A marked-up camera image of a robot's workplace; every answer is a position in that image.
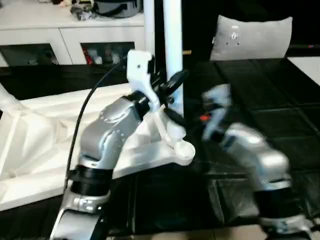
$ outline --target white cabinet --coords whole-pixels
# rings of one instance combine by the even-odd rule
[[[71,65],[58,28],[0,30],[0,67]]]
[[[143,13],[129,18],[78,21],[69,8],[51,3],[37,0],[2,0],[2,3],[0,67],[52,62],[87,64],[95,55],[100,63],[109,64],[130,49],[145,50]]]
[[[75,65],[88,64],[95,57],[100,57],[103,64],[115,63],[130,49],[145,50],[143,26],[61,28],[60,31]]]

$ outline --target white shelf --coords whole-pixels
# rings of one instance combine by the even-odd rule
[[[96,18],[78,21],[70,13],[69,7],[38,0],[2,0],[0,8],[0,30],[36,28],[86,28],[86,27],[143,27],[144,14],[129,18]]]

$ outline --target white pole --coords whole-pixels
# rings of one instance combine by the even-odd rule
[[[155,0],[143,0],[143,11],[145,50],[155,56]]]
[[[166,74],[169,80],[183,69],[181,0],[163,0],[163,16]],[[183,86],[181,86],[173,94],[174,104],[170,105],[170,108],[181,115],[184,114],[183,93]]]

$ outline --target glossy black surface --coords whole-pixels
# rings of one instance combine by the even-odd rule
[[[203,62],[189,68],[186,102],[230,83],[233,106],[224,123],[262,131],[290,160],[295,193],[308,216],[320,214],[320,86],[286,59]],[[0,68],[0,82],[19,99],[92,87],[106,69],[90,66]],[[118,72],[104,85],[126,82]],[[185,116],[199,111],[188,101]],[[257,223],[258,209],[245,172],[198,130],[186,139],[196,148],[188,167],[170,164],[113,181],[110,234],[211,229]],[[0,212],[0,238],[45,239],[61,197]]]

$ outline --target glass cabinet door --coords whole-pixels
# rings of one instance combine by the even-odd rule
[[[135,49],[134,42],[94,42],[81,43],[86,63],[89,65],[118,64],[129,52]]]
[[[34,65],[59,65],[49,43],[3,45],[0,54],[10,67]]]
[[[145,50],[140,26],[64,28],[61,34],[75,65],[113,65],[130,49]]]
[[[0,67],[72,65],[58,28],[0,30]]]

